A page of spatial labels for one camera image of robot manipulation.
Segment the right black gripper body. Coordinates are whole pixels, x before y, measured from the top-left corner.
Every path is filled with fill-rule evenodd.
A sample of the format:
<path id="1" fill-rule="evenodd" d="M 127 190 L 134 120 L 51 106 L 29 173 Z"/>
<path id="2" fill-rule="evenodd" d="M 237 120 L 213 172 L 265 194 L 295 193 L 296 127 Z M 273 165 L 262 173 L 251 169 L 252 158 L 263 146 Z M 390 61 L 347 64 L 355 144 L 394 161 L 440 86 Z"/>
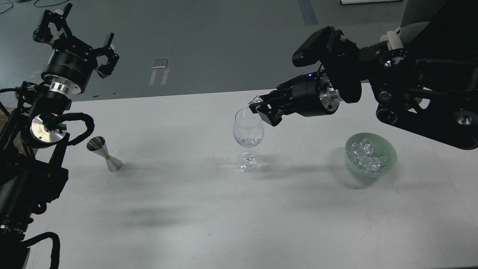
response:
<path id="1" fill-rule="evenodd" d="M 291 111 L 304 117 L 334 114 L 341 102 L 326 73 L 308 73 L 292 80 Z"/>

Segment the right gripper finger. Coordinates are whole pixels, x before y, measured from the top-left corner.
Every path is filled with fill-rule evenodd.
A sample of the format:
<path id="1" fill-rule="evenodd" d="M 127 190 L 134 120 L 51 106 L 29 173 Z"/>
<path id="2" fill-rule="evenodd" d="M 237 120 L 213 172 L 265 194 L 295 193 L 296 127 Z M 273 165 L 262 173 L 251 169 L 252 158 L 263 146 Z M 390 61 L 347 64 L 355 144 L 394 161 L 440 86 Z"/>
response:
<path id="1" fill-rule="evenodd" d="M 258 114 L 262 121 L 270 126 L 277 126 L 285 115 L 294 114 L 299 110 L 292 102 L 260 102 Z"/>
<path id="2" fill-rule="evenodd" d="M 279 85 L 275 90 L 270 93 L 260 95 L 263 102 L 292 102 L 292 86 Z M 258 113 L 258 103 L 249 105 L 249 109 L 252 113 Z"/>

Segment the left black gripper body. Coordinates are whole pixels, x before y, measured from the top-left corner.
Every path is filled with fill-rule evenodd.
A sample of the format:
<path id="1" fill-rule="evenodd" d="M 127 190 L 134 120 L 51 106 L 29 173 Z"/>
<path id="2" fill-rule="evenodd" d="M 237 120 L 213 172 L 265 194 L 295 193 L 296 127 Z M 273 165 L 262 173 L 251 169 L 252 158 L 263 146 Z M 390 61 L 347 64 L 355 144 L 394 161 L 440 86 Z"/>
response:
<path id="1" fill-rule="evenodd" d="M 97 60 L 92 57 L 80 57 L 70 51 L 53 49 L 41 73 L 41 78 L 49 83 L 53 77 L 66 79 L 77 88 L 74 94 L 82 94 L 85 92 L 91 74 L 97 68 L 97 65 Z"/>

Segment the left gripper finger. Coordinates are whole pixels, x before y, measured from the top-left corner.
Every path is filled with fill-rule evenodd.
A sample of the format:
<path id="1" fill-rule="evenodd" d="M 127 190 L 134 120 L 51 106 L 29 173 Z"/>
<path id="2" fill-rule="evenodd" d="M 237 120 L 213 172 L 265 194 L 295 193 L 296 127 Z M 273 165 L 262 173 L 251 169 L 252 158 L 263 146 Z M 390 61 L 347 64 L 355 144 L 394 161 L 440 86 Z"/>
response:
<path id="1" fill-rule="evenodd" d="M 52 12 L 46 10 L 40 19 L 38 27 L 34 30 L 32 38 L 35 42 L 47 44 L 55 51 L 66 51 L 73 48 L 73 34 L 67 26 L 66 18 L 73 7 L 72 3 L 68 3 L 63 10 Z M 51 25 L 60 34 L 54 37 Z"/>
<path id="2" fill-rule="evenodd" d="M 120 59 L 119 55 L 114 51 L 114 46 L 112 45 L 113 38 L 114 33 L 108 34 L 102 47 L 92 48 L 89 51 L 91 66 L 94 67 L 94 71 L 96 71 L 101 78 L 110 76 Z M 99 63 L 98 58 L 101 56 L 106 57 L 106 63 Z"/>

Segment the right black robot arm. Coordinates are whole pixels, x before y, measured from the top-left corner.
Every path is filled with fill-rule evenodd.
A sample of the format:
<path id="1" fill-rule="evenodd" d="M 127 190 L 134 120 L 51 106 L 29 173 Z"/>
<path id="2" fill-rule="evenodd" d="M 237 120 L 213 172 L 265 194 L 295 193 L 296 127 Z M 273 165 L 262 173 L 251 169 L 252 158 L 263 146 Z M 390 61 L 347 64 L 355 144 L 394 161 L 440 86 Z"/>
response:
<path id="1" fill-rule="evenodd" d="M 367 80 L 379 121 L 463 150 L 477 148 L 477 1 L 408 0 L 401 26 L 358 48 L 333 26 L 319 29 L 292 56 L 321 63 L 249 103 L 277 126 L 282 116 L 334 114 L 356 103 Z"/>

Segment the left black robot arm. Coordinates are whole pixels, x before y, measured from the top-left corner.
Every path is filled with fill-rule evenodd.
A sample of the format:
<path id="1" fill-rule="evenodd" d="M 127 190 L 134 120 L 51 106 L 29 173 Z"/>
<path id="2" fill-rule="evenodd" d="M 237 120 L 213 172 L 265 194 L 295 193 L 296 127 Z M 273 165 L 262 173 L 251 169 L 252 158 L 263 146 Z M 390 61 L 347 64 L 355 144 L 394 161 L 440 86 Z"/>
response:
<path id="1" fill-rule="evenodd" d="M 66 19 L 73 5 L 46 10 L 34 31 L 34 41 L 48 44 L 52 54 L 41 73 L 40 84 L 24 81 L 13 92 L 17 106 L 1 130 L 1 239 L 21 241 L 33 222 L 31 215 L 46 211 L 68 179 L 62 162 L 68 146 L 77 145 L 94 131 L 93 118 L 70 113 L 72 95 L 82 94 L 91 75 L 112 74 L 119 60 L 112 41 L 93 48 L 71 32 Z"/>

